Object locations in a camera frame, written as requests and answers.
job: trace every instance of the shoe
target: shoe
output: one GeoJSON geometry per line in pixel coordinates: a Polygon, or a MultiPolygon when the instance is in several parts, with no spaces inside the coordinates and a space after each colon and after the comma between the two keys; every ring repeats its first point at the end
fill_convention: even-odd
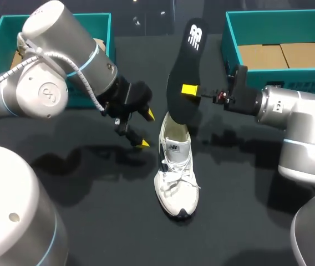
{"type": "Polygon", "coordinates": [[[154,178],[157,197],[165,211],[187,218],[195,211],[199,186],[193,172],[191,137],[186,125],[166,114],[159,136],[160,169],[154,178]]]}

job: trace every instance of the shoelace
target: shoelace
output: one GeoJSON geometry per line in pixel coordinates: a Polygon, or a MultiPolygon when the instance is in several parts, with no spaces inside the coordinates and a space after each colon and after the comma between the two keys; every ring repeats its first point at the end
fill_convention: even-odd
{"type": "Polygon", "coordinates": [[[189,163],[191,160],[191,156],[187,159],[187,161],[182,162],[182,163],[173,163],[169,161],[167,157],[165,157],[163,163],[167,164],[169,167],[170,172],[164,173],[164,182],[167,183],[172,183],[172,182],[179,182],[179,181],[184,181],[192,185],[193,187],[197,187],[200,189],[200,187],[194,183],[187,170],[189,170],[189,163]]]}

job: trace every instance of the blue ring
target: blue ring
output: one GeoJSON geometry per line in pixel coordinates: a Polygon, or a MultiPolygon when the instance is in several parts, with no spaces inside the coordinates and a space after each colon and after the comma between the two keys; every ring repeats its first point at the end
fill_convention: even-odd
{"type": "Polygon", "coordinates": [[[18,116],[18,115],[16,115],[14,112],[12,112],[12,111],[8,108],[6,102],[4,101],[4,97],[3,97],[3,87],[1,87],[1,99],[2,99],[2,103],[3,103],[4,107],[7,109],[7,111],[8,111],[9,113],[11,113],[12,115],[14,115],[14,116],[18,116]]]}
{"type": "MultiPolygon", "coordinates": [[[[96,48],[95,48],[95,51],[93,51],[92,55],[90,56],[89,60],[87,60],[87,62],[85,64],[83,64],[79,69],[80,71],[84,70],[85,67],[87,67],[91,61],[95,58],[96,54],[98,54],[100,52],[100,49],[98,48],[98,44],[96,44],[96,48]]],[[[70,77],[70,76],[73,76],[75,75],[77,72],[72,72],[70,74],[67,74],[67,77],[70,77]]]]}
{"type": "Polygon", "coordinates": [[[55,228],[54,228],[54,234],[53,234],[53,238],[52,238],[52,241],[48,247],[48,250],[47,252],[44,254],[44,256],[42,257],[42,259],[38,262],[38,264],[36,266],[40,266],[42,265],[43,261],[47,258],[50,250],[52,249],[52,246],[54,244],[54,240],[55,240],[55,236],[57,235],[57,213],[55,212],[55,228]]]}

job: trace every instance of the robotic arm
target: robotic arm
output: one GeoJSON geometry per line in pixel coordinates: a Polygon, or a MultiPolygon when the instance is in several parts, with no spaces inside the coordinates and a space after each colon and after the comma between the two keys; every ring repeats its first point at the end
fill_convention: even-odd
{"type": "Polygon", "coordinates": [[[149,144],[128,125],[134,112],[147,121],[152,92],[142,81],[128,82],[116,65],[60,1],[39,7],[18,34],[23,61],[0,75],[0,118],[50,118],[68,101],[65,80],[87,97],[103,116],[115,118],[115,131],[133,146],[149,144]]]}
{"type": "Polygon", "coordinates": [[[212,98],[226,111],[252,115],[262,125],[284,130],[278,171],[315,187],[315,94],[274,86],[248,88],[246,75],[247,67],[238,66],[226,91],[207,93],[198,86],[194,96],[212,98]]]}

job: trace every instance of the cardboard box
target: cardboard box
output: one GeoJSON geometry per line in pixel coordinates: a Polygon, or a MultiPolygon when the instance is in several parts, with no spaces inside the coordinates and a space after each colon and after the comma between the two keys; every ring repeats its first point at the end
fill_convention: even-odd
{"type": "MultiPolygon", "coordinates": [[[[111,14],[74,14],[75,18],[96,39],[105,41],[106,55],[115,62],[114,35],[111,27],[111,14]]],[[[8,71],[21,62],[16,53],[17,34],[29,15],[2,16],[0,19],[0,73],[8,71]]],[[[69,108],[94,108],[91,99],[67,82],[69,108]]]]}
{"type": "Polygon", "coordinates": [[[279,45],[241,45],[238,48],[243,64],[249,69],[288,68],[279,45]]]}
{"type": "Polygon", "coordinates": [[[315,43],[238,46],[248,69],[315,68],[315,43]]]}
{"type": "Polygon", "coordinates": [[[227,12],[221,52],[227,74],[248,66],[250,87],[315,93],[315,10],[227,12]]]}

